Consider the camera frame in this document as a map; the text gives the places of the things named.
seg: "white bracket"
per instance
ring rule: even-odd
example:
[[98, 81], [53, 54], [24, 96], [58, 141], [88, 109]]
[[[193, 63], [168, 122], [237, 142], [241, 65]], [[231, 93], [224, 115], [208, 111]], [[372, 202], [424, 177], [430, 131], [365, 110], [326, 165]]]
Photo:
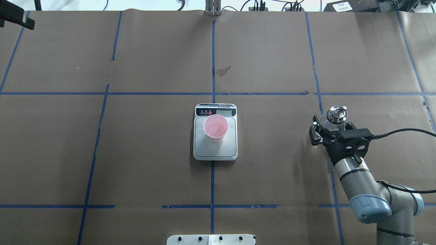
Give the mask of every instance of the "white bracket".
[[249, 234], [172, 235], [167, 245], [256, 245], [256, 236]]
[[221, 15], [221, 0], [206, 0], [206, 15]]

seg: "pink cup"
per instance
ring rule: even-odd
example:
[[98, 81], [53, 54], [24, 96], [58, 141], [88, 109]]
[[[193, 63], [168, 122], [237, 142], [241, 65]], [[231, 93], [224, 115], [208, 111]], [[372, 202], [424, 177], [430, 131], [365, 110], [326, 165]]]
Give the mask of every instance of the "pink cup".
[[227, 133], [228, 122], [225, 117], [221, 115], [211, 115], [204, 121], [203, 130], [210, 141], [218, 143], [224, 139]]

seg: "kitchen scale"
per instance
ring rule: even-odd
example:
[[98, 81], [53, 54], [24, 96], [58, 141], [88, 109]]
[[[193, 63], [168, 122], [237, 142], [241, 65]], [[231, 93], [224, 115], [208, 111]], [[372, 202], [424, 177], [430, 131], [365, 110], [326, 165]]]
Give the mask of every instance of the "kitchen scale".
[[[208, 116], [218, 114], [226, 118], [228, 131], [222, 142], [214, 143], [203, 130]], [[194, 147], [192, 155], [197, 160], [233, 161], [238, 157], [238, 121], [233, 104], [198, 104], [194, 111]]]

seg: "gray robotic arm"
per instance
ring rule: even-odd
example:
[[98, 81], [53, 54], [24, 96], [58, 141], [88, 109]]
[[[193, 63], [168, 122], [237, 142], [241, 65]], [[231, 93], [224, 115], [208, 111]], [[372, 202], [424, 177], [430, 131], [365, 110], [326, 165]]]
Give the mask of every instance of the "gray robotic arm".
[[356, 218], [377, 223], [377, 245], [421, 245], [415, 241], [413, 228], [413, 216], [424, 209], [421, 195], [374, 180], [364, 160], [374, 135], [368, 129], [356, 129], [346, 118], [345, 106], [333, 106], [321, 120], [314, 116], [309, 130], [312, 145], [326, 147]]

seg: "stain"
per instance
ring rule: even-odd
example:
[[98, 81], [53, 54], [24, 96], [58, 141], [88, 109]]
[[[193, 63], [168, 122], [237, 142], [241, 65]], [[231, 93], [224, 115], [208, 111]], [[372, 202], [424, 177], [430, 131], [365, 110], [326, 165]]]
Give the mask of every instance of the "stain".
[[227, 72], [229, 72], [232, 68], [233, 68], [233, 66], [231, 65], [231, 66], [226, 67], [224, 69], [218, 69], [215, 73], [220, 77], [224, 77], [224, 75], [226, 75]]

